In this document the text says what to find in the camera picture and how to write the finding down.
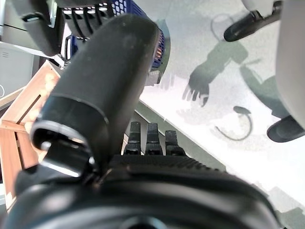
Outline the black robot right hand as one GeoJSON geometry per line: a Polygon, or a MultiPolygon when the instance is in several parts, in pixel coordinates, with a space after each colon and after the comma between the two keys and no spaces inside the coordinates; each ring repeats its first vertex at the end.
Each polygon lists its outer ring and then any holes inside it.
{"type": "Polygon", "coordinates": [[[64,25],[82,41],[108,19],[128,12],[127,0],[14,0],[26,31],[48,56],[61,52],[64,25]]]}

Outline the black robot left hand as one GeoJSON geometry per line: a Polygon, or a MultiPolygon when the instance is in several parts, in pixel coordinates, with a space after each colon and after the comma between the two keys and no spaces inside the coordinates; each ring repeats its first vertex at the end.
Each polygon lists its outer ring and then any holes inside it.
{"type": "Polygon", "coordinates": [[[6,229],[278,229],[266,196],[192,159],[174,132],[123,135],[160,30],[132,14],[101,26],[73,57],[30,131],[45,158],[18,173],[6,229]]]}

